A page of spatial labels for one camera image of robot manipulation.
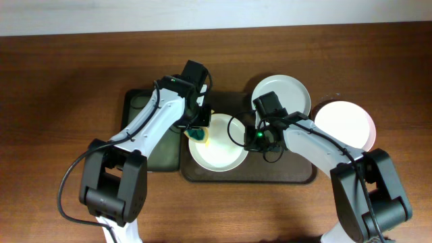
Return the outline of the green and yellow sponge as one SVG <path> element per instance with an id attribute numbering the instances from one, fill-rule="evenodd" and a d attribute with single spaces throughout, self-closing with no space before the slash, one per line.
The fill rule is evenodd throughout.
<path id="1" fill-rule="evenodd" d="M 209 139 L 209 129 L 207 127 L 188 129 L 184 131 L 186 137 L 195 143 L 207 143 Z"/>

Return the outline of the cream white plate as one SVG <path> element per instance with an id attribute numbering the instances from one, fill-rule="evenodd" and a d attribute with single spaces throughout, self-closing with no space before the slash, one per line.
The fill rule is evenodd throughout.
<path id="1" fill-rule="evenodd" d="M 204 169 L 214 172 L 225 172 L 239 166 L 247 157 L 248 151 L 234 144 L 228 134 L 241 143 L 245 126 L 234 118 L 228 124 L 231 115 L 214 113 L 211 116 L 209 137 L 206 142 L 188 141 L 192 158 Z"/>

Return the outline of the pink plate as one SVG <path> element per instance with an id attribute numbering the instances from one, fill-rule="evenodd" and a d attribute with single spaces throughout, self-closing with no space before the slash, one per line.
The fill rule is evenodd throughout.
<path id="1" fill-rule="evenodd" d="M 314 122 L 322 131 L 354 148 L 369 151 L 375 143 L 375 122 L 355 103 L 329 102 L 318 110 Z"/>

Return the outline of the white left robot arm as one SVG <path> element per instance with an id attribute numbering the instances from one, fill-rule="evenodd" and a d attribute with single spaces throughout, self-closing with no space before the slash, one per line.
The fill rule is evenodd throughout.
<path id="1" fill-rule="evenodd" d="M 187 61 L 181 74 L 156 80 L 146 106 L 121 132 L 89 144 L 79 201 L 96 217 L 106 241 L 141 241 L 136 219 L 146 199 L 147 160 L 171 127 L 209 127 L 211 107 L 203 100 L 210 78 L 203 64 Z"/>

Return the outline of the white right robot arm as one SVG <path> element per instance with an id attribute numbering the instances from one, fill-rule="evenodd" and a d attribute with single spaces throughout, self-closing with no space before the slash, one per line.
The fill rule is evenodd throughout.
<path id="1" fill-rule="evenodd" d="M 392 158 L 325 133 L 307 115 L 288 113 L 271 91 L 253 100 L 259 122 L 248 126 L 244 149 L 266 155 L 291 151 L 331 179 L 338 222 L 315 242 L 386 242 L 384 232 L 409 221 L 412 206 Z"/>

